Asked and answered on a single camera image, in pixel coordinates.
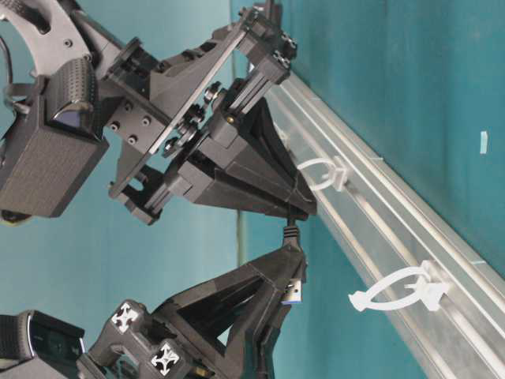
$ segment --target white cable clip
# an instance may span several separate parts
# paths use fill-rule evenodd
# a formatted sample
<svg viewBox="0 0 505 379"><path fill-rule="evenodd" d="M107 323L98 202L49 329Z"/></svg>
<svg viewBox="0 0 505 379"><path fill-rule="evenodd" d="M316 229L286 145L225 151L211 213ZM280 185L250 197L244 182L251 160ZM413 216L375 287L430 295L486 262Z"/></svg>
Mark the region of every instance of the white cable clip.
<svg viewBox="0 0 505 379"><path fill-rule="evenodd" d="M328 158L315 158L299 164L297 169L301 171L316 164L325 164L328 167L328 173L324 174L322 177L322 179L325 180L324 182L309 186L310 189L312 191L322 191L335 184L336 190L342 192L349 178L349 169L342 159L339 156L334 156L333 160Z"/></svg>
<svg viewBox="0 0 505 379"><path fill-rule="evenodd" d="M447 283L432 283L432 277L428 274L428 268L431 264L430 261L423 261L421 267L402 268L374 284L368 291L356 291L354 295L349 295L349 300L354 308L360 312L367 308L384 311L400 310L420 300L428 310L436 312L440 309L440 299L449 291L449 285ZM413 289L412 294L393 302L372 301L380 292L409 276L419 276L415 284L405 285L405 288Z"/></svg>

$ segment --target aluminum rail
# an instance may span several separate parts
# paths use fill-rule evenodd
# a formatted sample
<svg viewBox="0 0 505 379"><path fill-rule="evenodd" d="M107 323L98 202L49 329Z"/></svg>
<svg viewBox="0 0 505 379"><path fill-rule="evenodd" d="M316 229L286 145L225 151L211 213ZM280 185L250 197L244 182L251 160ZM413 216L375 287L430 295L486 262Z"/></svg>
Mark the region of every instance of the aluminum rail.
<svg viewBox="0 0 505 379"><path fill-rule="evenodd" d="M505 378L505 281L299 78L271 89L267 99L298 163L339 157L349 169L343 189L334 184L316 197L367 285L426 260L430 275L450 284L438 312L418 302L387 314L428 377ZM321 182L317 167L304 172ZM410 293L394 285L380 300Z"/></svg>

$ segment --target teal wall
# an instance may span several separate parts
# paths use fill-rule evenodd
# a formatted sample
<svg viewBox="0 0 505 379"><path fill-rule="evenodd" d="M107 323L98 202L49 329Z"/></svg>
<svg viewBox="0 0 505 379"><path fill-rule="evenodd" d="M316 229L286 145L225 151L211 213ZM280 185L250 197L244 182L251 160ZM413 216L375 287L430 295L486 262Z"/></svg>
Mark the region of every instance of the teal wall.
<svg viewBox="0 0 505 379"><path fill-rule="evenodd" d="M227 0L80 4L124 42L139 36L157 58L198 46L230 21ZM1 23L0 33L13 52L15 80L28 81L33 64L22 39L9 24ZM228 65L220 80L230 79ZM0 107L0 118L3 133L12 114ZM107 183L115 175L119 140L107 137L112 148L62 218L0 227L0 313L48 312L86 328L88 345L125 298L152 309L237 265L235 212L176 199L146 227L110 200Z"/></svg>
<svg viewBox="0 0 505 379"><path fill-rule="evenodd" d="M505 275L505 2L283 4L297 73Z"/></svg>
<svg viewBox="0 0 505 379"><path fill-rule="evenodd" d="M505 2L281 2L296 73L505 275ZM242 219L246 254L270 249L275 229ZM284 330L281 377L424 377L382 314L352 311L346 296L365 285L324 225L308 228L307 296ZM285 365L294 340L309 347L301 372Z"/></svg>

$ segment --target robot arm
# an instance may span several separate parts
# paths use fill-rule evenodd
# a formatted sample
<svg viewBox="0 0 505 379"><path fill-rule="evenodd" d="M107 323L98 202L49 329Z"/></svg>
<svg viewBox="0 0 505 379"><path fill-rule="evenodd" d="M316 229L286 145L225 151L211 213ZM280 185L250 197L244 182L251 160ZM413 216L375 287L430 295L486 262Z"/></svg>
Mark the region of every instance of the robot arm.
<svg viewBox="0 0 505 379"><path fill-rule="evenodd" d="M79 328L38 312L0 316L0 379L273 379L274 346L306 268L299 230L288 226L280 249L152 313L125 300L88 352Z"/></svg>
<svg viewBox="0 0 505 379"><path fill-rule="evenodd" d="M109 195L147 224L173 195L299 220L316 212L263 98L289 76L297 46L258 10L161 61L72 0L0 0L0 13L36 63L34 84L6 88L16 119L0 147L4 218L60 216L107 151L105 126L122 139ZM235 50L253 69L220 88L213 77ZM148 165L155 154L170 159L164 172Z"/></svg>

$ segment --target wire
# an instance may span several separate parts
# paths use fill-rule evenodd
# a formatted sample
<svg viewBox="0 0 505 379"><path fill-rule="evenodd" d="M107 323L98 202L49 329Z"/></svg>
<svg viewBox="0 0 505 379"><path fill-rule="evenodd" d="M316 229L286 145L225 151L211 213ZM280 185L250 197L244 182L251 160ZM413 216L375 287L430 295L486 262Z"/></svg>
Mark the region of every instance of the wire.
<svg viewBox="0 0 505 379"><path fill-rule="evenodd" d="M6 41L3 39L2 36L0 36L0 49L2 49L3 57L6 63L6 70L7 70L7 84L12 84L14 77L13 77L13 60L10 56L10 50L9 47L7 46Z"/></svg>

